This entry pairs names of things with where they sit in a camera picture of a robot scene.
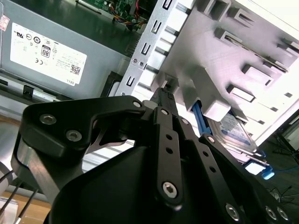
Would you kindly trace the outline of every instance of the slot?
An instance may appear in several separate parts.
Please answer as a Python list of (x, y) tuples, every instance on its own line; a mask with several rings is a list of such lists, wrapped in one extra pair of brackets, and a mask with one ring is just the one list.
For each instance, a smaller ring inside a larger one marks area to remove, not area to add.
[(135, 78), (130, 76), (129, 79), (127, 80), (127, 86), (132, 86), (134, 81), (135, 81)]
[(240, 46), (242, 43), (241, 39), (221, 28), (217, 28), (214, 35), (228, 46)]
[(286, 43), (287, 45), (289, 45), (295, 51), (299, 51), (299, 44), (297, 44), (296, 42), (289, 41), (287, 39), (284, 39), (283, 42)]
[(251, 15), (241, 8), (232, 8), (228, 15), (229, 17), (234, 18), (240, 24), (249, 28), (252, 27), (252, 23), (254, 23)]
[(30, 86), (27, 86), (27, 85), (24, 85), (24, 88), (23, 88), (23, 95), (29, 97), (29, 98), (32, 98), (32, 95), (33, 95), (33, 88), (30, 87)]
[(235, 95), (243, 100), (246, 100), (247, 102), (250, 102), (252, 103), (253, 100), (255, 99), (254, 96), (250, 95), (249, 93), (233, 86), (233, 85), (230, 85), (228, 88), (227, 88), (227, 92), (230, 94), (230, 95)]
[(150, 44), (145, 43), (144, 46), (143, 46), (143, 48), (142, 48), (141, 53), (142, 53), (143, 55), (147, 55), (149, 49), (150, 49)]
[(216, 21), (221, 21), (231, 6), (230, 0), (204, 0), (200, 2), (199, 10)]
[(290, 94), (289, 92), (287, 92), (287, 93), (285, 94), (285, 96), (288, 97), (288, 98), (291, 98), (293, 95)]
[(170, 5), (171, 5), (171, 3), (172, 3), (172, 0), (165, 0), (164, 1), (164, 4), (163, 4), (163, 9), (166, 9), (166, 10), (168, 10), (169, 9), (169, 7), (170, 7)]
[(289, 45), (278, 44), (278, 48), (282, 49), (284, 53), (286, 53), (289, 57), (299, 57), (299, 50), (294, 50), (293, 48), (289, 47)]
[(8, 82), (0, 79), (0, 84), (8, 86)]
[(161, 24), (162, 24), (162, 22), (158, 22), (158, 20), (156, 20), (153, 27), (152, 27), (152, 29), (151, 29), (151, 32), (154, 33), (154, 34), (157, 34), (158, 30), (160, 29)]
[(274, 111), (274, 112), (277, 112), (277, 111), (278, 111), (278, 109), (275, 108), (275, 107), (271, 107), (270, 110), (272, 110), (272, 111)]
[(268, 86), (273, 81), (273, 78), (248, 64), (244, 66), (242, 72), (265, 86)]

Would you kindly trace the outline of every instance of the blue drive rail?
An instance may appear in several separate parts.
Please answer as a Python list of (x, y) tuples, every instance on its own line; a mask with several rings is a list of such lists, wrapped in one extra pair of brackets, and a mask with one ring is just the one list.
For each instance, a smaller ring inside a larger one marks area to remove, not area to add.
[(198, 101), (192, 107), (200, 135), (213, 135), (246, 169), (268, 180), (274, 176), (273, 168), (265, 160), (266, 154), (259, 150), (255, 142), (245, 131), (242, 123), (232, 113), (228, 113), (221, 122), (206, 118), (201, 112)]

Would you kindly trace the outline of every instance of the black cable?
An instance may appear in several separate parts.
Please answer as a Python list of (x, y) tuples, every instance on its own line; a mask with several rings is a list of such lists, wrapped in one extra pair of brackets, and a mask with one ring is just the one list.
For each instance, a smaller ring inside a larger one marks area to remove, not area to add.
[(24, 206), (24, 208), (23, 208), (22, 211), (20, 212), (20, 214), (19, 214), (19, 216), (18, 216), (18, 218), (17, 218), (17, 220), (16, 220), (16, 222), (15, 222), (14, 224), (18, 224), (18, 223), (21, 221), (21, 219), (22, 219), (23, 215), (25, 214), (27, 208), (29, 207), (29, 205), (30, 205), (30, 203), (31, 203), (31, 201), (32, 201), (32, 199), (33, 199), (33, 197), (34, 197), (34, 195), (35, 195), (37, 192), (38, 192), (38, 189), (36, 189), (36, 190), (32, 193), (32, 195), (31, 195), (30, 198), (28, 199), (26, 205)]
[(4, 181), (9, 175), (11, 175), (14, 171), (11, 170), (8, 173), (4, 174), (1, 178), (0, 178), (0, 183), (2, 183), (2, 181)]
[(11, 193), (10, 197), (6, 200), (5, 204), (4, 204), (4, 205), (2, 206), (2, 208), (0, 209), (0, 216), (3, 214), (5, 208), (8, 206), (8, 204), (9, 204), (10, 201), (11, 201), (11, 199), (13, 199), (14, 195), (16, 194), (16, 192), (17, 192), (17, 190), (18, 190), (18, 188), (20, 187), (21, 184), (22, 184), (22, 182), (19, 183), (19, 184), (15, 187), (15, 189), (14, 189), (14, 191)]

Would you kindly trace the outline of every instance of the white surface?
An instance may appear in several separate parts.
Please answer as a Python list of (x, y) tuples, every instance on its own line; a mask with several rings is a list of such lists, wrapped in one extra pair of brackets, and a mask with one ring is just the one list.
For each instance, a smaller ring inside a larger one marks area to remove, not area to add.
[[(7, 201), (6, 198), (1, 197), (0, 198), (0, 207), (5, 204)], [(13, 224), (16, 217), (17, 217), (17, 211), (18, 211), (18, 203), (16, 200), (11, 200), (8, 204), (8, 206), (5, 208), (4, 212), (4, 220), (1, 224)]]
[[(299, 14), (297, 13), (299, 3), (294, 0), (278, 1), (278, 0), (237, 0), (239, 3), (263, 17), (270, 23), (282, 29), (296, 39), (299, 39)], [(192, 8), (194, 0), (180, 0), (179, 3), (187, 8)], [(167, 26), (180, 31), (187, 15), (179, 10), (175, 10), (172, 17), (168, 20)], [(169, 43), (174, 43), (176, 36), (164, 31), (161, 39)], [(149, 65), (159, 69), (164, 60), (163, 56), (152, 56)], [(252, 139), (260, 145), (265, 141), (281, 124), (283, 124), (297, 109), (299, 109), (298, 95), (299, 95), (299, 60), (297, 60), (291, 67), (290, 71), (281, 76), (279, 80), (270, 83), (266, 91), (263, 89), (256, 91), (257, 98), (254, 102), (248, 104), (240, 99), (238, 105), (240, 109), (249, 118), (246, 124), (246, 130), (253, 134)], [(153, 78), (152, 76), (142, 76), (142, 83), (150, 86)], [(286, 93), (292, 94), (291, 98), (285, 96)], [(274, 112), (271, 108), (276, 108), (278, 111)]]
[(299, 40), (298, 2), (295, 0), (237, 0), (239, 3)]
[(16, 23), (12, 25), (10, 60), (74, 86), (79, 84), (87, 55)]
[(255, 163), (255, 162), (252, 162), (247, 167), (245, 167), (245, 169), (253, 175), (258, 175), (260, 172), (262, 172), (266, 168)]
[(222, 118), (228, 113), (230, 108), (230, 106), (215, 99), (213, 102), (211, 102), (210, 107), (205, 108), (202, 106), (201, 112), (207, 118), (213, 119), (215, 121), (221, 121)]

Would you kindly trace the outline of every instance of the circuit board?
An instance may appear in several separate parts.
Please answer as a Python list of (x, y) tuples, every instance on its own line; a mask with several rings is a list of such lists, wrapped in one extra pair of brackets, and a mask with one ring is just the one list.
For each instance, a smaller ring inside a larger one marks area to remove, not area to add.
[(114, 21), (124, 23), (129, 29), (141, 28), (146, 20), (136, 10), (136, 0), (84, 0), (92, 6), (114, 15)]

